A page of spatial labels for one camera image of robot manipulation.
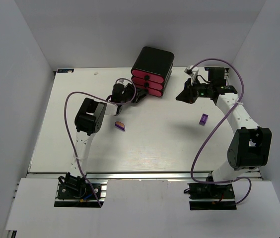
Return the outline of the pink drawer with black knob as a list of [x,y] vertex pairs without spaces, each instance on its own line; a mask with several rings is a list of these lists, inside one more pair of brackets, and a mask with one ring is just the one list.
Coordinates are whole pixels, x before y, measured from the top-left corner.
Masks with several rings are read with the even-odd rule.
[[137,69],[132,69],[131,74],[134,77],[145,79],[146,76],[148,76],[149,81],[157,82],[157,83],[163,83],[164,78],[161,75],[153,74],[150,72],[145,72]]

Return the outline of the purple curved butterfly lego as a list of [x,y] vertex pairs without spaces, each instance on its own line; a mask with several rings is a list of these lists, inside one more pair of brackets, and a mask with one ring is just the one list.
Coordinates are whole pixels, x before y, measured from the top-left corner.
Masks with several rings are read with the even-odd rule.
[[125,125],[122,123],[122,122],[120,122],[120,121],[116,121],[115,122],[115,127],[117,127],[118,129],[120,129],[120,130],[122,130],[122,131],[125,131]]

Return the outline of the purple butterfly lego brick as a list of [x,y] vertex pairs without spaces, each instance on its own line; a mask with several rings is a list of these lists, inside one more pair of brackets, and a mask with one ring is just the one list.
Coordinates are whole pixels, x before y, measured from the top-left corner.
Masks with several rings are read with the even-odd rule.
[[208,115],[207,114],[202,114],[201,119],[199,121],[199,125],[205,126],[208,120]]

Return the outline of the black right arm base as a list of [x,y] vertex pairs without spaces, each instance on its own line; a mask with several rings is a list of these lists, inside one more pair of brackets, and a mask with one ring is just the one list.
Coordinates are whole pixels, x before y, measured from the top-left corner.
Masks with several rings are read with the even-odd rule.
[[191,211],[236,210],[233,186],[189,183],[183,191],[189,196]]

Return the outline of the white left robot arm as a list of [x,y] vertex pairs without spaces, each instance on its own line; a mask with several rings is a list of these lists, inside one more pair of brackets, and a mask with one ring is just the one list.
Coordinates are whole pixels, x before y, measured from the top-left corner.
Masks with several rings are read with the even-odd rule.
[[117,81],[112,93],[106,99],[100,99],[87,94],[74,119],[76,139],[71,136],[73,159],[69,173],[74,177],[82,177],[87,172],[87,159],[92,141],[101,129],[105,116],[117,116],[123,105],[138,103],[148,94],[146,89],[136,88],[134,84],[124,85]]

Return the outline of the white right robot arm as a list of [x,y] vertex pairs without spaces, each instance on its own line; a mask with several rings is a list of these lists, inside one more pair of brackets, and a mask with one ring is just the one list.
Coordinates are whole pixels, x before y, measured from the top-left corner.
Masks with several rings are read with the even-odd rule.
[[193,104],[197,98],[209,98],[224,114],[234,136],[227,149],[227,159],[210,174],[215,184],[228,184],[243,173],[265,166],[268,162],[272,132],[259,126],[239,102],[237,90],[226,84],[225,68],[208,68],[208,81],[198,81],[198,67],[185,69],[189,79],[177,101]]

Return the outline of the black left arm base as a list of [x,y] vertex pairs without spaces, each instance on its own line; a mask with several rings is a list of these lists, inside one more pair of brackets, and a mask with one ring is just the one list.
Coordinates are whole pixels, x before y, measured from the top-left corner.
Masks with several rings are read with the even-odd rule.
[[63,208],[100,208],[104,203],[101,196],[102,184],[92,186],[82,177],[74,177],[70,173],[58,177],[58,187],[54,207]]

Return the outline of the black drawer cabinet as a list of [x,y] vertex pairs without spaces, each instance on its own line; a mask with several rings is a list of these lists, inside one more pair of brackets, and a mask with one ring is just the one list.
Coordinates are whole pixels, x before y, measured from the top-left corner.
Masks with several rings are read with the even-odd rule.
[[161,91],[164,93],[167,82],[172,73],[173,61],[174,54],[172,52],[145,46],[142,48],[132,69],[161,75],[164,78],[164,82],[161,83],[164,85],[164,88]]

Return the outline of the blue label left corner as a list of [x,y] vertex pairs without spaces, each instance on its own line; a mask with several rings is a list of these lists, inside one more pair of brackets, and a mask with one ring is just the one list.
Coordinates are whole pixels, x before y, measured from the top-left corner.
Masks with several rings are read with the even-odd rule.
[[74,72],[74,69],[68,69],[68,68],[65,68],[65,69],[58,69],[57,70],[57,73],[73,73]]

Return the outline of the aluminium front rail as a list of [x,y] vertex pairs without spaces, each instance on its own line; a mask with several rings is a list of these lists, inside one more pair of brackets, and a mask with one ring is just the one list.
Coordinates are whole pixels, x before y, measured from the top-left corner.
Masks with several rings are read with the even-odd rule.
[[[195,178],[202,180],[208,176],[208,172],[197,172],[195,173]],[[26,178],[28,179],[57,179],[60,176],[65,176],[65,174],[57,173],[28,173]],[[189,172],[178,172],[178,173],[91,173],[86,176],[88,179],[184,179],[190,180],[191,176]],[[254,172],[246,172],[241,175],[241,177],[248,177],[251,180],[263,180],[259,170]]]

